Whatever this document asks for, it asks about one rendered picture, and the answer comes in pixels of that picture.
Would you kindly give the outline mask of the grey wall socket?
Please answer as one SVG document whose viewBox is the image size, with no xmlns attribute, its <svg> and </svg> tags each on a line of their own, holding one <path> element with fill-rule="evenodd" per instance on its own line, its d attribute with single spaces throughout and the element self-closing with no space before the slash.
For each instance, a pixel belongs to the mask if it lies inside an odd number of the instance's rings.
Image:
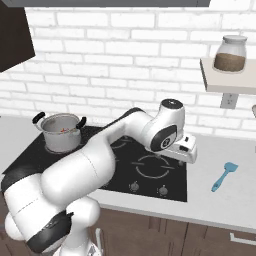
<svg viewBox="0 0 256 256">
<path fill-rule="evenodd" d="M 235 109 L 238 100 L 238 94 L 224 93 L 220 107 L 223 109 Z"/>
</svg>

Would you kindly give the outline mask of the black hob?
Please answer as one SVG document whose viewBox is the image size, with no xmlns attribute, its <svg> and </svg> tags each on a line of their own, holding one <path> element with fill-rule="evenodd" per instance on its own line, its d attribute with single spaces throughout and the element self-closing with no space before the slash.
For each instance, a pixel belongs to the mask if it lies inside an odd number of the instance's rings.
<svg viewBox="0 0 256 256">
<path fill-rule="evenodd" d="M 47 167 L 63 157 L 81 149 L 88 140 L 101 131 L 101 127 L 84 126 L 81 129 L 81 142 L 78 147 L 65 153 L 55 153 L 46 148 L 43 134 L 40 134 L 21 155 L 4 171 L 3 192 L 15 181 L 14 172 L 21 177 L 21 171 L 42 173 Z M 112 179 L 101 189 L 135 194 L 153 198 L 162 198 L 180 202 L 187 201 L 187 166 L 183 162 L 148 152 L 144 147 L 128 136 L 123 136 L 111 145 L 115 154 L 116 170 Z M 139 189 L 130 190 L 129 185 L 137 182 Z M 168 194 L 161 196 L 158 189 L 165 186 Z"/>
</svg>

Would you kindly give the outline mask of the pale wall shelf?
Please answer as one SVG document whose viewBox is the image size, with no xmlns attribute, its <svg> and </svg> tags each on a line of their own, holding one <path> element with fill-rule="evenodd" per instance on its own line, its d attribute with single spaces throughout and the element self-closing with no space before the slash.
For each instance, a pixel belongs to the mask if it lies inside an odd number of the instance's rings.
<svg viewBox="0 0 256 256">
<path fill-rule="evenodd" d="M 240 73 L 220 72 L 212 58 L 202 58 L 200 68 L 207 92 L 256 95 L 256 60 L 248 59 Z"/>
</svg>

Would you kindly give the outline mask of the grey extractor hood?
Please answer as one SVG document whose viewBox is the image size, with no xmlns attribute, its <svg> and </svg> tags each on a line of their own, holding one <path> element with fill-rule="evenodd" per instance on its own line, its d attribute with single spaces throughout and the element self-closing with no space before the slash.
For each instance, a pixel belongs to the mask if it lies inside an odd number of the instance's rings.
<svg viewBox="0 0 256 256">
<path fill-rule="evenodd" d="M 209 7 L 211 0 L 0 0 L 8 7 Z"/>
</svg>

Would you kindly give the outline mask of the brown drawer front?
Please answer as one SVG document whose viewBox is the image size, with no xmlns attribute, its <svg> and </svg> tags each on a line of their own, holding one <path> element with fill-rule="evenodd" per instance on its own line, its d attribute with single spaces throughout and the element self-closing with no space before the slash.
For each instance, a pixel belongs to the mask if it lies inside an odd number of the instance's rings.
<svg viewBox="0 0 256 256">
<path fill-rule="evenodd" d="M 231 242 L 230 232 L 256 240 L 253 233 L 189 223 L 182 256 L 256 256 L 256 246 Z"/>
</svg>

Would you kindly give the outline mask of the glass jar with brown contents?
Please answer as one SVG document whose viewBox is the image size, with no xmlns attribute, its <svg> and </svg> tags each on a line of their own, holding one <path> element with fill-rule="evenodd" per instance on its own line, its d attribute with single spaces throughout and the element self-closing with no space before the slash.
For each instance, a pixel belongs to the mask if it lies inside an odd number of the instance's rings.
<svg viewBox="0 0 256 256">
<path fill-rule="evenodd" d="M 240 35 L 224 35 L 213 67 L 222 72 L 241 72 L 246 63 L 247 38 Z"/>
</svg>

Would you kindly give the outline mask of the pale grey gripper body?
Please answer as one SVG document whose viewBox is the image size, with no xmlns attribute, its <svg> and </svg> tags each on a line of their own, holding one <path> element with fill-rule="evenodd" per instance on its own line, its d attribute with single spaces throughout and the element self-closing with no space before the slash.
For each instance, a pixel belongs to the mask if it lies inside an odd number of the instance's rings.
<svg viewBox="0 0 256 256">
<path fill-rule="evenodd" d="M 162 155 L 193 164 L 197 159 L 197 147 L 194 146 L 192 149 L 189 149 L 182 145 L 173 145 L 165 149 Z"/>
</svg>

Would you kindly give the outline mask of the blue spatula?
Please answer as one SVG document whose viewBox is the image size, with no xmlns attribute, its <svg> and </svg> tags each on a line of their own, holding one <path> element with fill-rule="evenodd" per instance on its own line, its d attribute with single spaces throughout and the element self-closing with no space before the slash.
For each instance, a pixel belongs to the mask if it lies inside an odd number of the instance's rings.
<svg viewBox="0 0 256 256">
<path fill-rule="evenodd" d="M 225 177 L 231 173 L 231 172 L 235 172 L 237 170 L 238 166 L 232 162 L 226 162 L 224 165 L 224 173 L 221 175 L 221 177 L 213 184 L 211 191 L 215 192 L 219 189 L 219 187 L 221 186 L 223 180 L 225 179 Z"/>
</svg>

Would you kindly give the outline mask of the dark brown wall cupboard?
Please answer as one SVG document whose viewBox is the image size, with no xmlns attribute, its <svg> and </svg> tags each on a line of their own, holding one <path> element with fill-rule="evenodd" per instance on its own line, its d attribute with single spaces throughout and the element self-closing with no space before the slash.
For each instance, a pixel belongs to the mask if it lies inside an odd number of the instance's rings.
<svg viewBox="0 0 256 256">
<path fill-rule="evenodd" d="M 0 73 L 34 56 L 25 10 L 0 1 Z"/>
</svg>

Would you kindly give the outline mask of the brown cupboard door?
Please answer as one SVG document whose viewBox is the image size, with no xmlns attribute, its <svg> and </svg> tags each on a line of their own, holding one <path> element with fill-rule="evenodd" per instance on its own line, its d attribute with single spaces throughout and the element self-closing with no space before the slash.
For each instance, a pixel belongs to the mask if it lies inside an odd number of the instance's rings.
<svg viewBox="0 0 256 256">
<path fill-rule="evenodd" d="M 93 241 L 97 228 L 104 256 L 181 256 L 187 223 L 102 209 L 90 228 Z"/>
</svg>

